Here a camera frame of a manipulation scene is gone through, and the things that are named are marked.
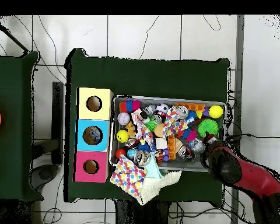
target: gray bin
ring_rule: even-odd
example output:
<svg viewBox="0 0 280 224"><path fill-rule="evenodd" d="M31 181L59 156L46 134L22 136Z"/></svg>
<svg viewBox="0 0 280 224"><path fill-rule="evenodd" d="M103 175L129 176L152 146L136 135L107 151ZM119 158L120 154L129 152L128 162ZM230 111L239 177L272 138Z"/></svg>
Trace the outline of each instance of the gray bin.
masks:
<svg viewBox="0 0 280 224"><path fill-rule="evenodd" d="M223 115L220 118L217 118L216 121L219 125L219 138L224 140L226 124L225 120L227 119L227 106L222 102L215 101L199 101L199 100L184 100L184 99L169 99L169 98L155 98L155 97L143 97L143 96L131 96L129 98L122 96L114 96L112 107L114 111L114 121L111 124L110 132L110 147L109 147L109 162L110 164L116 164L116 150L122 148L124 143L120 143L116 139L116 133L122 129L122 126L117 122L117 116L120 113L119 104L124 100L138 100L141 102L141 109L145 108L150 104L158 105L160 103L167 104L169 107L175 106L178 102L189 102L189 103L203 103L206 107L211 107L213 105L219 105L223 108ZM188 142L180 138L180 141L188 146ZM184 171L194 171L194 172L207 172L200 162L200 153L195 153L195 160L193 162L188 162L178 155L176 155L176 160L169 160L168 162L163 162L159 165L159 169L167 170L184 170Z"/></svg>

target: green tablecloth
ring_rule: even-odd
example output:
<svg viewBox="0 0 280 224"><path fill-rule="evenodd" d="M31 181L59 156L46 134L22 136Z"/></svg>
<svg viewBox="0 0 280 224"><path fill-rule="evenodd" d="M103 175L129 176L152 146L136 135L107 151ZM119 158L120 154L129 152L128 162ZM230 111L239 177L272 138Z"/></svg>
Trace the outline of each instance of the green tablecloth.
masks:
<svg viewBox="0 0 280 224"><path fill-rule="evenodd" d="M74 156L76 88L110 89L115 95L137 95L176 99L227 101L229 61L156 61L86 57L74 49L66 59L65 200L76 198L130 198L111 184L72 181ZM180 181L161 189L162 201L212 201L221 204L222 185L208 173L183 171Z"/></svg>
<svg viewBox="0 0 280 224"><path fill-rule="evenodd" d="M0 199L41 199L29 183L32 161L32 70L38 53L0 57Z"/></svg>

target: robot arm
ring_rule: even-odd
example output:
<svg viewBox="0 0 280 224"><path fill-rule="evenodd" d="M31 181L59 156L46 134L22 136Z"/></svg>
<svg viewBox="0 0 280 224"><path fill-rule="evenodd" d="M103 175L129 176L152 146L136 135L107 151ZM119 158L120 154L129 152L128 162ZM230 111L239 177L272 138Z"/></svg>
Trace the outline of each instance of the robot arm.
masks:
<svg viewBox="0 0 280 224"><path fill-rule="evenodd" d="M249 195L256 224L280 224L279 180L265 167L240 158L213 135L206 135L203 142L202 165L215 179Z"/></svg>

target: green spiky ball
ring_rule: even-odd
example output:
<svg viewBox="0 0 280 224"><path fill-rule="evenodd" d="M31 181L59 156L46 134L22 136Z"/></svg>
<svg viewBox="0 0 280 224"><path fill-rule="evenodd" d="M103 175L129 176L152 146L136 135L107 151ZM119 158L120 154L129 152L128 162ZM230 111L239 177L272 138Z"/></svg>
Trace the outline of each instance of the green spiky ball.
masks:
<svg viewBox="0 0 280 224"><path fill-rule="evenodd" d="M208 131L210 134L218 136L219 126L215 120L207 119L202 121L198 126L198 133L201 137L205 137L205 132Z"/></svg>
<svg viewBox="0 0 280 224"><path fill-rule="evenodd" d="M147 122L145 124L145 126L151 131L153 132L157 126L157 124L154 121L149 120L149 122Z"/></svg>

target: red ball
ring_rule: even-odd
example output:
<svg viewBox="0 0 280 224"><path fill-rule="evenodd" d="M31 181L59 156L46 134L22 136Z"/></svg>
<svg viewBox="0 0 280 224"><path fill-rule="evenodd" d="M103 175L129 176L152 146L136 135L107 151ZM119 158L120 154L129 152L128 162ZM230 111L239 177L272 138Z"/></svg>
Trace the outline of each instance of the red ball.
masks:
<svg viewBox="0 0 280 224"><path fill-rule="evenodd" d="M127 156L127 152L124 149L117 149L115 153L116 158L119 159L121 155Z"/></svg>

